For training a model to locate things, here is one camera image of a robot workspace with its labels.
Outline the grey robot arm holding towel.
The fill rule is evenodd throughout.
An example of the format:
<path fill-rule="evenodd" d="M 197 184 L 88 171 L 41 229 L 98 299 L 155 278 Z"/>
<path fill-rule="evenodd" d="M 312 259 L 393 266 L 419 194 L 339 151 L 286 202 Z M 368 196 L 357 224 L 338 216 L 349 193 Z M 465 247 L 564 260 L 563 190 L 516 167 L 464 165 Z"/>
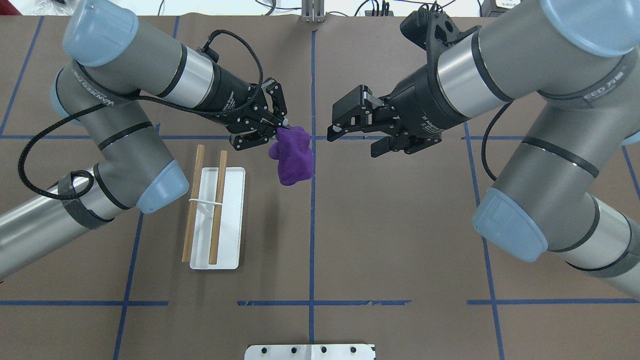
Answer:
<path fill-rule="evenodd" d="M 68 24 L 62 46 L 71 58 L 55 78 L 52 106 L 61 120 L 36 134 L 18 158 L 22 183 L 36 194 L 1 216 L 1 277 L 111 223 L 136 207 L 151 214 L 185 194 L 190 184 L 153 123 L 140 106 L 151 101 L 196 114 L 224 126 L 235 150 L 276 143 L 284 186 L 313 175 L 309 133 L 291 127 L 281 85 L 249 83 L 218 64 L 212 41 L 218 29 L 193 49 L 107 0 L 83 0 Z M 67 173 L 48 189 L 35 186 L 25 171 L 35 144 L 62 125 L 78 121 L 103 154 L 88 170 Z"/>

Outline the grey robot arm empty gripper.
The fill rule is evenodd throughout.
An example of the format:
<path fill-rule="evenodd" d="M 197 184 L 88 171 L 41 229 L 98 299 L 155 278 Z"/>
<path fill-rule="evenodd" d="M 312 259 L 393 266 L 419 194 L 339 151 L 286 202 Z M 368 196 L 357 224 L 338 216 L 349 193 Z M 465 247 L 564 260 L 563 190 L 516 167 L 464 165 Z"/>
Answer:
<path fill-rule="evenodd" d="M 639 2 L 524 0 L 446 50 L 436 74 L 466 118 L 533 92 L 546 102 L 478 205 L 476 231 L 638 299 L 639 225 L 588 190 L 639 140 Z"/>

